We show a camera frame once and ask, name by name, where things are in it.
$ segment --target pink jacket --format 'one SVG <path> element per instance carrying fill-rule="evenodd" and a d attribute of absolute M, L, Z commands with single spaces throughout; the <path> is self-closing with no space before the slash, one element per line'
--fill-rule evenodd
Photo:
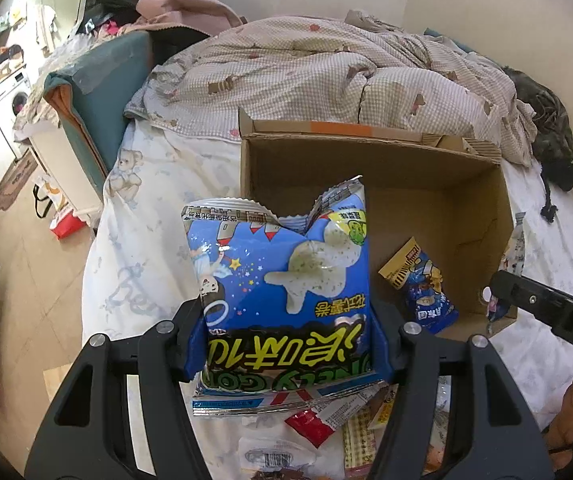
<path fill-rule="evenodd" d="M 218 0 L 139 0 L 135 10 L 141 17 L 135 23 L 124 25 L 120 35 L 131 30 L 156 30 L 179 25 L 216 36 L 228 28 L 242 25 L 239 16 Z"/>

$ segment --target blue snack bag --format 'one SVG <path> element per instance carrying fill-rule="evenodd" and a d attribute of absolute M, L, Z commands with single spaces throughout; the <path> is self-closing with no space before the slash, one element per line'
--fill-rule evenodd
<path fill-rule="evenodd" d="M 459 313 L 442 291 L 442 272 L 415 238 L 395 253 L 380 274 L 404 293 L 414 320 L 429 332 L 436 334 L 457 321 Z"/>
<path fill-rule="evenodd" d="M 364 188 L 329 189 L 308 216 L 202 200 L 182 216 L 208 330 L 200 395 L 256 396 L 371 371 Z"/>

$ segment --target open cardboard box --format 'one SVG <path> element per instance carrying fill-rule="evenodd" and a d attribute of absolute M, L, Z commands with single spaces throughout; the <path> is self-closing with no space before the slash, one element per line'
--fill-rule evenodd
<path fill-rule="evenodd" d="M 242 196 L 278 216 L 307 214 L 326 189 L 362 175 L 371 295 L 405 304 L 378 271 L 414 236 L 441 270 L 460 319 L 440 335 L 466 340 L 487 327 L 481 292 L 513 229 L 499 150 L 490 142 L 394 128 L 258 121 L 240 110 Z M 495 323 L 517 318 L 513 306 Z"/>

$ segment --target white bed sheet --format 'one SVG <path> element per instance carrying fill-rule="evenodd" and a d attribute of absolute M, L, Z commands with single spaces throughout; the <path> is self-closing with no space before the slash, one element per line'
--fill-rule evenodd
<path fill-rule="evenodd" d="M 193 200 L 236 196 L 240 146 L 225 139 L 187 138 L 152 126 L 130 123 L 122 143 L 122 169 L 141 181 L 134 199 L 111 196 L 105 184 L 105 209 L 84 271 L 82 323 L 84 341 L 97 332 L 111 339 L 139 335 L 155 322 L 173 316 L 180 304 L 197 295 L 181 211 Z M 140 152 L 141 156 L 129 156 Z M 539 167 L 503 162 L 514 212 L 526 211 L 527 255 L 524 274 L 573 294 L 573 196 L 553 188 L 559 207 L 553 224 L 539 215 L 543 184 Z M 520 312 L 516 323 L 492 338 L 541 426 L 561 404 L 573 377 L 573 347 L 551 335 L 533 316 Z M 192 386 L 183 385 L 186 400 Z M 132 433 L 138 466 L 153 468 L 142 423 L 137 378 L 130 381 Z M 316 452 L 315 468 L 343 477 L 341 432 L 319 450 L 282 422 L 283 415 L 260 419 L 192 417 L 194 430 L 214 479 L 246 478 L 239 472 L 237 442 L 243 435 L 288 438 Z"/>

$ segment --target tiled floor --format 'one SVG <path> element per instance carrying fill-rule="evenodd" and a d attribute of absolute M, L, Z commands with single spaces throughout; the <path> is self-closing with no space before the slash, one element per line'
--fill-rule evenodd
<path fill-rule="evenodd" d="M 82 271 L 88 228 L 61 242 L 51 215 L 34 211 L 30 182 L 0 212 L 0 450 L 20 472 L 48 397 L 42 372 L 72 362 L 82 347 Z"/>

